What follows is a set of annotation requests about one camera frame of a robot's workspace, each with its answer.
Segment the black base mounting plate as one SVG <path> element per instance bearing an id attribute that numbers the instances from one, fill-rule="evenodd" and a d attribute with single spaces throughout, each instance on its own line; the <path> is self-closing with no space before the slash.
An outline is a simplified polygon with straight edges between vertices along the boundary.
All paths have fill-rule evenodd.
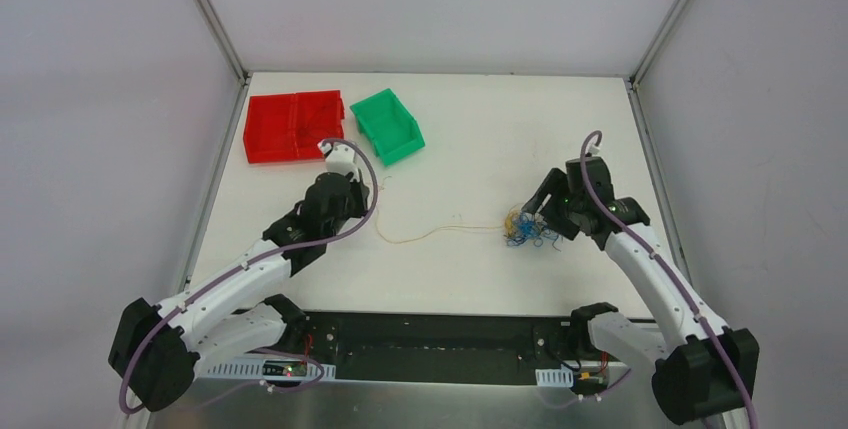
<path id="1" fill-rule="evenodd" d="M 616 378 L 614 358 L 579 348 L 568 317 L 309 311 L 303 337 L 342 380 L 529 386 L 548 369 Z"/>

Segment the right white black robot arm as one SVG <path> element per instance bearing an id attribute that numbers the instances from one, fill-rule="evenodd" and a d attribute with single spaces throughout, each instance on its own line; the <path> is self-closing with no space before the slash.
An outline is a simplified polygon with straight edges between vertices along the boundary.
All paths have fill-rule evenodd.
<path id="1" fill-rule="evenodd" d="M 742 409 L 757 427 L 758 341 L 748 329 L 731 328 L 665 258 L 642 206 L 616 197 L 602 158 L 584 154 L 551 169 L 521 211 L 567 240 L 589 237 L 625 274 L 659 329 L 635 326 L 610 303 L 586 305 L 571 313 L 568 352 L 583 359 L 606 353 L 646 375 L 676 425 Z"/>

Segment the right circuit board connector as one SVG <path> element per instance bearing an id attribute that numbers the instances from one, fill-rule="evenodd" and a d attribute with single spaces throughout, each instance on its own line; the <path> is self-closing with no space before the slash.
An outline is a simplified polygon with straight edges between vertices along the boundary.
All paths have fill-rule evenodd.
<path id="1" fill-rule="evenodd" d="M 595 373 L 580 373 L 575 376 L 572 391 L 575 394 L 594 395 L 608 388 L 608 380 L 605 376 Z"/>

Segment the green plastic bin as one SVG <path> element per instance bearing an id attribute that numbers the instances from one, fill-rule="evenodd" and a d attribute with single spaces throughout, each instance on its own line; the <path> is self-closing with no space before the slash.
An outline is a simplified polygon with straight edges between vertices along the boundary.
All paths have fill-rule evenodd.
<path id="1" fill-rule="evenodd" d="M 350 106 L 358 131 L 384 166 L 391 166 L 426 146 L 417 120 L 391 89 Z"/>

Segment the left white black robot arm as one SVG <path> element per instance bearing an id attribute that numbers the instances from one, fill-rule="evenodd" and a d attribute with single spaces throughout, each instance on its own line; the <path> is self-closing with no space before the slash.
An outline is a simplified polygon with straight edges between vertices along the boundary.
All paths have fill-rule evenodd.
<path id="1" fill-rule="evenodd" d="M 120 316 L 108 363 L 121 377 L 120 410 L 156 412 L 179 399 L 206 370 L 274 346 L 297 351 L 303 312 L 279 287 L 355 233 L 374 214 L 379 184 L 359 170 L 319 174 L 304 197 L 229 266 L 201 285 L 157 303 L 138 298 Z"/>

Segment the red plastic bin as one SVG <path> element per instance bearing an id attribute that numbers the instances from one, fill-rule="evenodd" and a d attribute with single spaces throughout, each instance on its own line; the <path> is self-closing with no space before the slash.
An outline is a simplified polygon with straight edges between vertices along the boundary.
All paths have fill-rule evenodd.
<path id="1" fill-rule="evenodd" d="M 321 141 L 344 136 L 344 118 L 338 90 L 252 96 L 243 131 L 247 161 L 269 164 L 320 159 Z"/>

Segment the left circuit board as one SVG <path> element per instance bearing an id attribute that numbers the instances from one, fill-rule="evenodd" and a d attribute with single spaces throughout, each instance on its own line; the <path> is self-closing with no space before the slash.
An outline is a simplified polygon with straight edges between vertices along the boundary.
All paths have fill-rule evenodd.
<path id="1" fill-rule="evenodd" d="M 262 374 L 267 378 L 303 378 L 309 374 L 309 364 L 299 360 L 265 360 Z"/>

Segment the aluminium frame rail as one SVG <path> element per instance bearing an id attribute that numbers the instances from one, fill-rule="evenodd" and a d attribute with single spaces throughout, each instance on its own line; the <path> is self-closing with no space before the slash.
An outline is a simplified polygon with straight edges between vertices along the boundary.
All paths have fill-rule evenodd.
<path id="1" fill-rule="evenodd" d="M 277 384 L 334 380 L 334 365 L 319 363 L 306 353 L 304 325 L 303 316 L 283 316 L 265 305 L 227 317 L 200 337 L 168 324 L 144 347 L 131 371 L 130 386 L 136 391 L 151 387 L 164 392 L 207 377 Z M 309 374 L 303 378 L 267 378 L 262 366 L 268 359 L 306 362 Z"/>

